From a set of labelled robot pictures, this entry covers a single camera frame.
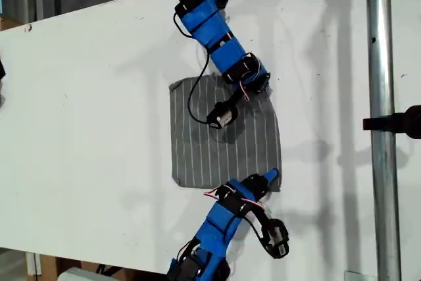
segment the silver pole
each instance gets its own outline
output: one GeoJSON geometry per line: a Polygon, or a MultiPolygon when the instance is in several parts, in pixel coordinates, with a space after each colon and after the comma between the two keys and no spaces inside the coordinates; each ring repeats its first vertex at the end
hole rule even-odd
{"type": "MultiPolygon", "coordinates": [[[[371,117],[395,112],[390,0],[367,0],[371,117]]],[[[379,281],[401,280],[395,135],[372,132],[379,281]]]]}

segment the striped cloth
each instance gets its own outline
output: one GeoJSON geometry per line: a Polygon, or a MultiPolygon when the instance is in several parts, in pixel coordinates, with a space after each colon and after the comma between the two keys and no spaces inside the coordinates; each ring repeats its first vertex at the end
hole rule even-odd
{"type": "MultiPolygon", "coordinates": [[[[190,90],[197,78],[170,85],[172,177],[181,187],[214,188],[251,174],[281,171],[278,119],[266,93],[250,102],[240,101],[234,123],[215,130],[191,119],[187,110],[190,90]]],[[[201,78],[191,98],[191,110],[206,120],[217,101],[227,100],[234,88],[221,76],[201,78]]],[[[280,190],[281,177],[271,190],[280,190]]]]}

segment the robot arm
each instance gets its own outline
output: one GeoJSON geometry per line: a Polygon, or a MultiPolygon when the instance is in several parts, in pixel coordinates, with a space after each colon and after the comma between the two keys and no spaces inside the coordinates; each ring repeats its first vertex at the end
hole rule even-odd
{"type": "Polygon", "coordinates": [[[264,176],[255,174],[242,182],[230,180],[214,189],[218,201],[194,238],[172,260],[167,274],[169,281],[225,281],[230,275],[226,250],[241,220],[249,222],[256,235],[259,234],[245,217],[248,212],[253,212],[262,226],[262,237],[258,237],[266,252],[276,259],[285,257],[289,252],[289,238],[283,222],[268,218],[257,203],[278,173],[273,169],[264,176]]]}
{"type": "Polygon", "coordinates": [[[270,74],[254,54],[244,50],[220,14],[220,9],[225,7],[228,0],[179,1],[175,8],[174,21],[177,15],[191,34],[185,36],[196,39],[207,50],[207,60],[209,61],[210,56],[225,82],[237,87],[229,100],[215,105],[205,122],[197,120],[191,114],[197,122],[213,128],[223,128],[237,118],[235,104],[243,96],[249,98],[249,93],[262,92],[268,85],[270,74]]]}

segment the red wire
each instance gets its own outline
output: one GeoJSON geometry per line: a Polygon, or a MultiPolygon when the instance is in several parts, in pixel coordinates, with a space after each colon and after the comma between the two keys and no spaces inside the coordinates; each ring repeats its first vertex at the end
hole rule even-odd
{"type": "Polygon", "coordinates": [[[247,92],[245,92],[245,89],[243,87],[243,83],[239,82],[239,86],[240,86],[241,90],[243,90],[244,98],[247,100],[247,102],[250,101],[250,97],[249,97],[249,95],[247,95],[247,92]]]}
{"type": "Polygon", "coordinates": [[[241,199],[241,200],[243,200],[243,201],[245,201],[245,202],[248,202],[248,203],[251,203],[251,204],[254,204],[254,205],[256,205],[257,207],[260,207],[263,211],[265,211],[265,210],[264,210],[264,207],[263,207],[262,205],[258,204],[257,202],[254,202],[254,201],[251,201],[251,200],[248,200],[248,199],[241,199]]]}
{"type": "Polygon", "coordinates": [[[204,193],[203,195],[207,196],[207,197],[213,197],[215,200],[219,200],[219,198],[213,194],[210,193],[204,193]]]}

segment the white surface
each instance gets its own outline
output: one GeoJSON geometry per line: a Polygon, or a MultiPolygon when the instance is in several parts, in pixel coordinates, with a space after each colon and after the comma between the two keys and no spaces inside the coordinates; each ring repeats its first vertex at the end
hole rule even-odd
{"type": "Polygon", "coordinates": [[[365,276],[363,274],[345,271],[345,281],[377,281],[375,276],[365,276]]]}
{"type": "MultiPolygon", "coordinates": [[[[120,0],[0,33],[1,247],[166,272],[199,228],[213,200],[171,179],[168,85],[205,56],[173,25],[176,3],[120,0]]],[[[398,111],[421,103],[420,5],[393,0],[398,111]]],[[[226,12],[272,72],[284,181],[268,203],[291,238],[275,261],[241,226],[231,280],[377,275],[365,0],[230,0],[226,12]]],[[[403,277],[418,280],[421,145],[397,144],[403,277]]]]}
{"type": "Polygon", "coordinates": [[[60,274],[57,281],[116,281],[116,279],[79,268],[70,268],[60,274]]]}

